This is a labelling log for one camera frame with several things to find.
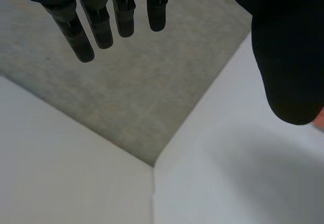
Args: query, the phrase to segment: hand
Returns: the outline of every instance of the hand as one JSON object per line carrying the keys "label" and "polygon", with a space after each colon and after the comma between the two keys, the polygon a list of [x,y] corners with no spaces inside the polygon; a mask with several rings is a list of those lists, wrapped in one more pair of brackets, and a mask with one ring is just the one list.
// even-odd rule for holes
{"label": "hand", "polygon": [[236,0],[253,15],[252,46],[269,105],[313,121],[324,106],[324,0]]}

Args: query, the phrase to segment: finger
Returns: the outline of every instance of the finger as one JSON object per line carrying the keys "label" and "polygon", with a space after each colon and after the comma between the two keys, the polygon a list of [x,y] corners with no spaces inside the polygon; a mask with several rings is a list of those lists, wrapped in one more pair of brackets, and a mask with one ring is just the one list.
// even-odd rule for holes
{"label": "finger", "polygon": [[252,44],[269,105],[313,121],[324,105],[324,0],[236,0],[253,15]]}
{"label": "finger", "polygon": [[43,6],[52,15],[77,58],[84,63],[92,61],[95,54],[76,14],[76,1],[60,6]]}
{"label": "finger", "polygon": [[324,0],[306,9],[255,15],[253,51],[268,102],[282,120],[313,121],[324,106]]}
{"label": "finger", "polygon": [[134,0],[112,0],[117,23],[118,33],[121,37],[130,37],[134,33]]}
{"label": "finger", "polygon": [[113,38],[110,30],[109,13],[106,8],[108,0],[80,0],[85,11],[92,34],[99,48],[112,46]]}
{"label": "finger", "polygon": [[147,0],[147,15],[150,28],[161,31],[166,26],[166,7],[168,0]]}

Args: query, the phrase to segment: white wall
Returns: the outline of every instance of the white wall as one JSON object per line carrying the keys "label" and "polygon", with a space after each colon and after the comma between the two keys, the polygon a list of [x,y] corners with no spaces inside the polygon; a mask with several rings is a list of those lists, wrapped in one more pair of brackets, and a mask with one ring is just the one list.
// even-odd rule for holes
{"label": "white wall", "polygon": [[151,224],[152,168],[0,78],[1,224]]}
{"label": "white wall", "polygon": [[270,110],[251,36],[154,169],[154,224],[324,223],[324,133]]}

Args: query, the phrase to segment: gray carpet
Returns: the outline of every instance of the gray carpet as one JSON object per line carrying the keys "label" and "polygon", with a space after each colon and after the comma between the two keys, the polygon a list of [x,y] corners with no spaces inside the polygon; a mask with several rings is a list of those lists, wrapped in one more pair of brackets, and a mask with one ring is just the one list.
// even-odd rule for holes
{"label": "gray carpet", "polygon": [[29,0],[0,0],[0,73],[144,162],[153,165],[250,30],[234,0],[169,0],[164,31],[136,0],[135,34],[74,56],[52,17]]}

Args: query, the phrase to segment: gloved hand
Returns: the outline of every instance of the gloved hand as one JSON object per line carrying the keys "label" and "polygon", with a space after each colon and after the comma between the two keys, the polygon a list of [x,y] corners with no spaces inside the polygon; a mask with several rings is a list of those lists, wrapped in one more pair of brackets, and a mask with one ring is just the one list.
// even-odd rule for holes
{"label": "gloved hand", "polygon": [[253,15],[252,45],[273,112],[292,124],[324,106],[324,0],[236,0]]}
{"label": "gloved hand", "polygon": [[[76,14],[76,0],[31,0],[40,3],[52,15],[66,40],[82,62],[94,59],[94,52]],[[80,0],[88,23],[99,48],[107,49],[113,44],[110,30],[108,0]],[[147,0],[150,27],[160,31],[166,23],[168,0]],[[134,33],[134,0],[113,0],[118,33],[129,37]]]}

